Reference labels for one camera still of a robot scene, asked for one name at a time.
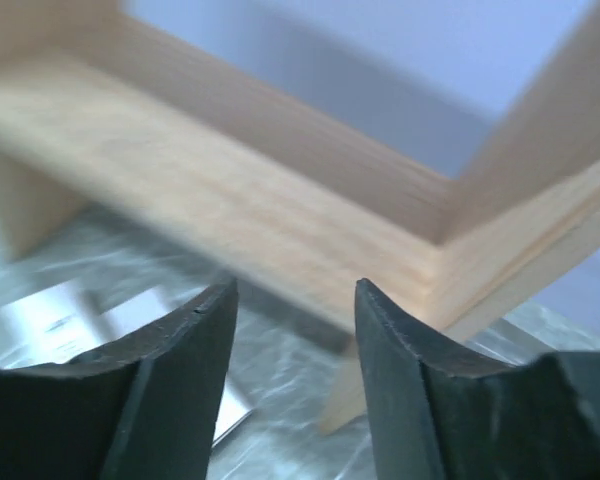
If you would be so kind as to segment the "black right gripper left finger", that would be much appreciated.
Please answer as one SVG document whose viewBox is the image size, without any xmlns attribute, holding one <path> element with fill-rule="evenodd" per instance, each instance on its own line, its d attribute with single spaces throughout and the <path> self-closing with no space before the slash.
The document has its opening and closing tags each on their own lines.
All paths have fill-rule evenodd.
<svg viewBox="0 0 600 480">
<path fill-rule="evenodd" d="M 0 479 L 202 479 L 238 311 L 224 277 L 65 364 L 0 369 Z"/>
</svg>

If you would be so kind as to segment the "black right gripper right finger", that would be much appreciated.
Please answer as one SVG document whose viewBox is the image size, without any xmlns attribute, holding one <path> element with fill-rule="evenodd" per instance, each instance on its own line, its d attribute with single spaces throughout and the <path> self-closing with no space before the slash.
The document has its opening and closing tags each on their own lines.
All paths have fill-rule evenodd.
<svg viewBox="0 0 600 480">
<path fill-rule="evenodd" d="M 356 340 L 381 479 L 600 479 L 600 351 L 513 365 L 355 288 Z"/>
</svg>

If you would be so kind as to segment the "light wooden two-tier shelf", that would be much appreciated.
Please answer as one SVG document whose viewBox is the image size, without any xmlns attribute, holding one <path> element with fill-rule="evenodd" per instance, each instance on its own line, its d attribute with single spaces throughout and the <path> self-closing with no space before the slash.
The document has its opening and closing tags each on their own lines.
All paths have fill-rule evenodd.
<svg viewBox="0 0 600 480">
<path fill-rule="evenodd" d="M 600 1 L 450 180 L 117 1 L 0 1 L 0 238 L 90 200 L 352 331 L 353 285 L 466 340 L 600 248 Z"/>
</svg>

